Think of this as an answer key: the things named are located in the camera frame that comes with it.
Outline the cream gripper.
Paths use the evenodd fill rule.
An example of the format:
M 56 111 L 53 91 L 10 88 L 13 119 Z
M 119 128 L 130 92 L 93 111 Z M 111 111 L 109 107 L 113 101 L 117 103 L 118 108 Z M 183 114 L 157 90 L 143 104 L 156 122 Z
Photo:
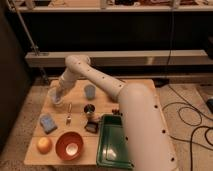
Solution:
M 56 96 L 65 96 L 76 84 L 79 75 L 71 71 L 65 71 L 59 78 L 59 84 L 56 86 Z

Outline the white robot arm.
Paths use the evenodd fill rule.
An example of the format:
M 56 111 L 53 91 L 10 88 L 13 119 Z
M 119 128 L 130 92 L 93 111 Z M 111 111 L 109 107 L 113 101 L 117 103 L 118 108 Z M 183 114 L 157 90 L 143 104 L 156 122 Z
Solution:
M 176 154 L 156 94 L 144 83 L 125 83 L 90 66 L 86 55 L 65 58 L 54 102 L 59 103 L 84 76 L 119 104 L 133 171 L 175 171 Z

